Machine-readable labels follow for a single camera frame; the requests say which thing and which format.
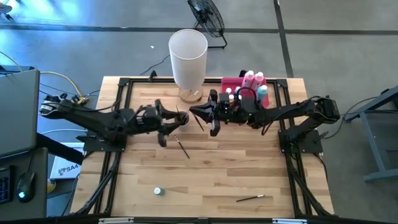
yellow cable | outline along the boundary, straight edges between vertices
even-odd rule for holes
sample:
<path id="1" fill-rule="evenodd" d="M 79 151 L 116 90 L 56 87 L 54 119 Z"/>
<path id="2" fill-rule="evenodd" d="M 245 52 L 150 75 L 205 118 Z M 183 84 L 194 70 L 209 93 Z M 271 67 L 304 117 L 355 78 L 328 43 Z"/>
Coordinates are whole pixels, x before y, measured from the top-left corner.
<path id="1" fill-rule="evenodd" d="M 12 60 L 12 62 L 14 62 L 14 64 L 15 65 L 17 65 L 17 67 L 18 67 L 18 69 L 19 69 L 19 71 L 21 71 L 22 72 L 22 69 L 21 69 L 21 67 L 18 65 L 18 63 L 16 62 L 16 61 L 14 61 L 14 59 L 12 59 L 10 56 L 8 56 L 8 55 L 6 55 L 5 53 L 3 53 L 3 52 L 0 52 L 0 54 L 3 54 L 4 56 L 6 56 L 9 60 Z"/>
<path id="2" fill-rule="evenodd" d="M 79 94 L 80 97 L 82 97 L 83 95 L 80 93 L 79 89 L 77 88 L 76 84 L 66 75 L 62 75 L 61 73 L 58 72 L 40 72 L 41 74 L 54 74 L 54 75 L 59 75 L 63 78 L 66 78 L 72 85 L 73 87 L 75 87 L 75 90 L 77 91 L 77 93 Z"/>
<path id="3" fill-rule="evenodd" d="M 6 55 L 5 53 L 3 53 L 3 52 L 1 52 L 1 51 L 0 51 L 0 54 L 3 54 L 4 56 L 6 56 L 9 60 L 12 60 L 12 62 L 14 62 L 14 64 L 15 64 L 15 65 L 18 67 L 18 69 L 22 72 L 21 67 L 18 65 L 18 63 L 17 63 L 16 61 L 14 61 L 14 59 L 12 59 L 10 56 Z M 83 100 L 83 98 L 84 98 L 83 95 L 80 93 L 80 91 L 79 91 L 79 89 L 77 88 L 76 84 L 75 84 L 69 77 L 67 77 L 66 75 L 62 75 L 61 73 L 58 73 L 58 72 L 41 72 L 41 74 L 44 74 L 44 73 L 59 75 L 59 76 L 61 76 L 61 77 L 63 77 L 63 78 L 66 78 L 66 79 L 73 85 L 73 87 L 75 87 L 75 90 L 77 91 L 77 93 L 79 94 L 79 97 L 81 98 L 80 100 Z"/>

pink bottle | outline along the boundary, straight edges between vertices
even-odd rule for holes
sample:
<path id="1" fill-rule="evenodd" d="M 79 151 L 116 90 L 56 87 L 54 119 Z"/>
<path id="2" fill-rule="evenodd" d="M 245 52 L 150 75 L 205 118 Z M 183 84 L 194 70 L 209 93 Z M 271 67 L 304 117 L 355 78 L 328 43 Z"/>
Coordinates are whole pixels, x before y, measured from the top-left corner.
<path id="1" fill-rule="evenodd" d="M 262 85 L 262 82 L 264 81 L 264 74 L 262 72 L 257 73 L 254 76 L 253 83 L 251 84 L 251 88 L 257 92 L 259 87 Z"/>
<path id="2" fill-rule="evenodd" d="M 254 80 L 254 72 L 252 70 L 246 72 L 246 74 L 244 74 L 242 87 L 250 88 L 253 83 L 253 80 Z"/>

keyboard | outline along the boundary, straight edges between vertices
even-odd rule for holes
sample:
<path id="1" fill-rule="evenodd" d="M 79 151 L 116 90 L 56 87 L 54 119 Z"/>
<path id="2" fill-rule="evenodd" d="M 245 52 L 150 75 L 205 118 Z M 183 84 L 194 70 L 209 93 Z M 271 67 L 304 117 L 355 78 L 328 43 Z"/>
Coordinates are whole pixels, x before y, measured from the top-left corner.
<path id="1" fill-rule="evenodd" d="M 0 167 L 0 204 L 12 201 L 11 167 Z"/>

small bottle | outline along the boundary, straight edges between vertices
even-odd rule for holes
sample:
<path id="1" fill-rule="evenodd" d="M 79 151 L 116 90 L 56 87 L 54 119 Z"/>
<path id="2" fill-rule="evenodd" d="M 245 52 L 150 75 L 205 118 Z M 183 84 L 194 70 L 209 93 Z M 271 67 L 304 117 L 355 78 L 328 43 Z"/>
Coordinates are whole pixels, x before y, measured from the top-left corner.
<path id="1" fill-rule="evenodd" d="M 156 195 L 162 196 L 164 194 L 164 189 L 162 189 L 160 187 L 155 187 L 154 193 Z"/>
<path id="2" fill-rule="evenodd" d="M 234 95 L 229 95 L 229 103 L 234 103 Z"/>
<path id="3" fill-rule="evenodd" d="M 259 87 L 262 85 L 262 81 L 264 81 L 264 74 L 262 72 L 259 72 L 254 76 L 254 80 L 251 85 L 251 88 L 254 91 L 257 91 L 259 89 Z"/>
<path id="4" fill-rule="evenodd" d="M 238 94 L 238 90 L 240 89 L 241 87 L 240 86 L 237 86 L 236 88 L 235 88 L 235 94 Z"/>
<path id="5" fill-rule="evenodd" d="M 225 90 L 225 92 L 228 93 L 228 94 L 231 94 L 231 93 L 232 93 L 232 89 L 231 89 L 231 88 L 227 88 L 227 89 Z"/>
<path id="6" fill-rule="evenodd" d="M 260 88 L 257 90 L 257 99 L 261 101 L 263 107 L 267 108 L 269 106 L 268 86 L 260 86 Z"/>
<path id="7" fill-rule="evenodd" d="M 250 88 L 254 80 L 254 72 L 252 70 L 246 72 L 244 74 L 244 78 L 242 81 L 242 87 Z"/>

fan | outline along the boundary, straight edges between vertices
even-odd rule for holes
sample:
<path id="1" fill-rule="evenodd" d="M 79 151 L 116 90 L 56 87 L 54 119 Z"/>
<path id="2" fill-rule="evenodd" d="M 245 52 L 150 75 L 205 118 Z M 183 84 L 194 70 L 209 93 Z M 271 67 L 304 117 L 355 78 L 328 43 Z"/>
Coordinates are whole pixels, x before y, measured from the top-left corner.
<path id="1" fill-rule="evenodd" d="M 201 25 L 212 37 L 222 37 L 225 42 L 224 46 L 214 46 L 209 48 L 224 49 L 228 44 L 224 37 L 224 22 L 213 1 L 188 0 L 188 5 L 191 7 L 193 15 L 197 19 L 194 28 L 197 28 L 199 25 Z"/>
<path id="2" fill-rule="evenodd" d="M 9 21 L 13 20 L 12 17 L 8 14 L 9 12 L 11 12 L 11 10 L 12 10 L 11 6 L 0 3 L 0 15 L 4 14 Z"/>

